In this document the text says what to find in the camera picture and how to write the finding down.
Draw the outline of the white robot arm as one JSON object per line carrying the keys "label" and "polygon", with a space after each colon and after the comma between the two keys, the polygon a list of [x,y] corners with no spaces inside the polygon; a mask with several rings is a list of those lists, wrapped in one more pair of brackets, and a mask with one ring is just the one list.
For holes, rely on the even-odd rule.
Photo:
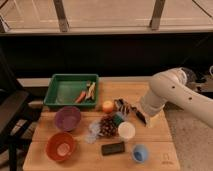
{"label": "white robot arm", "polygon": [[154,74],[149,80],[149,90],[140,99],[143,112],[153,117],[167,102],[172,102],[213,128],[213,99],[187,87],[195,79],[194,72],[183,67]]}

